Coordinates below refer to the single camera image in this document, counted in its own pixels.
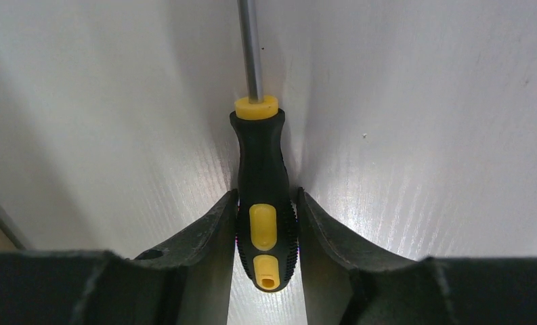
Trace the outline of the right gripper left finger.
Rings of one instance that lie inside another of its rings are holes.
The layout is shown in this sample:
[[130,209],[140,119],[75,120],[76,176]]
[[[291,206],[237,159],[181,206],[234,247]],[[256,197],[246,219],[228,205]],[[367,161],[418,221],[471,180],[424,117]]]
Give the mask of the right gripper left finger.
[[0,324],[223,324],[238,193],[127,259],[112,251],[0,252]]

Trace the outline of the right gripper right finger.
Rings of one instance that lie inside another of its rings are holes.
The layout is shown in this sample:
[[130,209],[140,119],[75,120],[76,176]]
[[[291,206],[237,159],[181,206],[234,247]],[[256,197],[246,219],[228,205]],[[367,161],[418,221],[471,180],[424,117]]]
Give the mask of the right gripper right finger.
[[361,237],[299,190],[310,324],[537,324],[537,257],[407,259]]

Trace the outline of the black yellow screwdriver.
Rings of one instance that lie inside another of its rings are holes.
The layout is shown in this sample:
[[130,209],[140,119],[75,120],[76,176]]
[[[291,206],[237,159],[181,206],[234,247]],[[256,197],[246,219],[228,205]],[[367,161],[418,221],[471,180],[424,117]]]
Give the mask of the black yellow screwdriver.
[[281,149],[285,113],[263,89],[255,1],[239,1],[238,14],[246,74],[246,97],[230,115],[239,144],[236,246],[254,286],[278,292],[297,263],[298,228]]

